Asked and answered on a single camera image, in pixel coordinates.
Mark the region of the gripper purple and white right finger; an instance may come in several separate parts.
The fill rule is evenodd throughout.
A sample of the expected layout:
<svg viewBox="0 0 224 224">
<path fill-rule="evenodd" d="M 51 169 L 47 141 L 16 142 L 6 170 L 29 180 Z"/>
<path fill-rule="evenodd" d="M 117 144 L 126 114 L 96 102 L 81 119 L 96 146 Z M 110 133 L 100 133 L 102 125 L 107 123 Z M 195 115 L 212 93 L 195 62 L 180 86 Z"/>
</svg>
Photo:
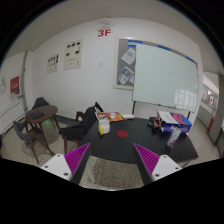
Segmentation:
<svg viewBox="0 0 224 224">
<path fill-rule="evenodd" d="M 133 146 L 140 157 L 146 173 L 153 181 L 157 181 L 181 170 L 181 167 L 168 155 L 159 156 L 158 154 L 138 144 L 133 144 Z"/>
</svg>

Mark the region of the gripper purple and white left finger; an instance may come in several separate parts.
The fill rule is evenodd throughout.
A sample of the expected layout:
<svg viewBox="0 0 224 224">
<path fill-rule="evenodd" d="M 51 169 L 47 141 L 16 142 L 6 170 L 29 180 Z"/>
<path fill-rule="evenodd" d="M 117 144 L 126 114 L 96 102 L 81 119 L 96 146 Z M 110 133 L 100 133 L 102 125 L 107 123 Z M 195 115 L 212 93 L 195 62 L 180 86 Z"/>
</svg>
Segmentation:
<svg viewBox="0 0 224 224">
<path fill-rule="evenodd" d="M 90 155 L 90 143 L 86 143 L 69 153 L 56 154 L 42 169 L 68 181 L 80 181 Z"/>
</svg>

